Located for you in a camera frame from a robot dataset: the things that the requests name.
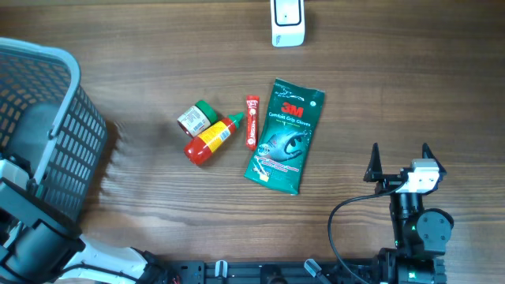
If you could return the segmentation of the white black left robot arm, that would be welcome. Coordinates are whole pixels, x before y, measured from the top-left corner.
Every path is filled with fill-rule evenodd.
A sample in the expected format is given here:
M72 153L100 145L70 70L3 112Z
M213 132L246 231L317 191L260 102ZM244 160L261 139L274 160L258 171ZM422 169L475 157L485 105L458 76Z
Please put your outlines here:
M1 160L1 281L47 283L86 278L101 283L177 283L172 268L148 251L87 239L76 224L32 196L14 157Z

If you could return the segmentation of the small jar green lid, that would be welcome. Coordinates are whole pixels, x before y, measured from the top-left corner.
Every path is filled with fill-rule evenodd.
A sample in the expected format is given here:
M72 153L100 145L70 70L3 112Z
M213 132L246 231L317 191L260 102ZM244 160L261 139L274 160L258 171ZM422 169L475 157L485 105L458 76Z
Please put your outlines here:
M196 102L177 119L181 129L192 138L198 136L217 121L217 113L204 100Z

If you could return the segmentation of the green 3M gloves pack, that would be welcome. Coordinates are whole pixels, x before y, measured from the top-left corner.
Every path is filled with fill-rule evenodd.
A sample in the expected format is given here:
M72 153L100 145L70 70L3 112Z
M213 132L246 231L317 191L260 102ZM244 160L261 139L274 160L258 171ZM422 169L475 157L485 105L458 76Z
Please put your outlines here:
M324 100L321 90L277 78L245 177L269 189L297 195Z

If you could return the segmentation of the red Nescafe coffee stick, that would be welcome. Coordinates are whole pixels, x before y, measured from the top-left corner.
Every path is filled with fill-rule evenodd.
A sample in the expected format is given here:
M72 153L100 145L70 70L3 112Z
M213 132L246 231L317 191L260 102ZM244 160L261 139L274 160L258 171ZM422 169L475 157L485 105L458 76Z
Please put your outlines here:
M257 146L257 122L258 122L260 97L257 95L248 95L246 97L246 105L247 105L247 134L245 145L249 150L255 151Z

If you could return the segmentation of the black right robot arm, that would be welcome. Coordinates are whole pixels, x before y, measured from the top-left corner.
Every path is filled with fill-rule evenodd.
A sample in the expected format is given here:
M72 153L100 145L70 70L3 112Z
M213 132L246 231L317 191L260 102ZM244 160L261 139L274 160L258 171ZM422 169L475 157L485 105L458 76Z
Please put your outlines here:
M373 283L447 282L444 261L454 219L447 212L426 209L423 197L438 189L447 174L427 144L399 174L385 174L378 144L372 146L364 181L375 182L375 194L390 197L395 247L382 248L372 262Z

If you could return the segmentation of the red sauce bottle green cap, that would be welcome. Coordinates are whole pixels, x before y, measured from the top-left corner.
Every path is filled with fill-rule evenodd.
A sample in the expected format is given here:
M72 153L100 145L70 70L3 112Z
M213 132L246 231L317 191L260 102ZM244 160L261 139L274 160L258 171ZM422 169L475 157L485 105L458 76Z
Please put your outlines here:
M197 166L207 161L239 128L244 113L228 115L193 138L184 148L189 161Z

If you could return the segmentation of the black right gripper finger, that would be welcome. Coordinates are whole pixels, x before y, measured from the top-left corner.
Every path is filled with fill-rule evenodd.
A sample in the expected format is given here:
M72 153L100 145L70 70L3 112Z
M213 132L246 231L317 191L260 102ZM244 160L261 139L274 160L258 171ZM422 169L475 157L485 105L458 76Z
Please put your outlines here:
M423 143L421 153L422 153L422 157L424 159L434 159L435 160L437 166L439 167L439 174L441 176L445 176L447 174L447 171L441 165L441 163L439 162L439 160L434 156L434 154L432 153L432 151L431 151L431 149L430 149L430 147L428 146L427 143Z
M363 177L364 182L378 182L383 180L382 163L380 161L380 150L378 143L372 146L371 157L368 163L367 170Z

